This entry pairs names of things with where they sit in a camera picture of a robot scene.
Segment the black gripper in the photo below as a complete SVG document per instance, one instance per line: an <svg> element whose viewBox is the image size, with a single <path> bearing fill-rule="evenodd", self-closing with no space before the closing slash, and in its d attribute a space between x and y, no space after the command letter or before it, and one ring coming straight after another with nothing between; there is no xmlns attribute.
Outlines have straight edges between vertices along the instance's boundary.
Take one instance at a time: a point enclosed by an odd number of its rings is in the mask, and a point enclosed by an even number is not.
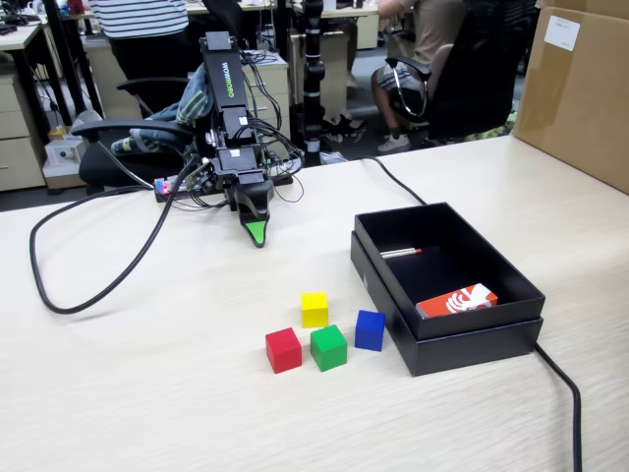
<svg viewBox="0 0 629 472"><path fill-rule="evenodd" d="M240 222L245 225L254 245L262 248L270 219L269 202L273 185L258 166L253 147L221 149L215 162L216 188L235 189Z"/></svg>

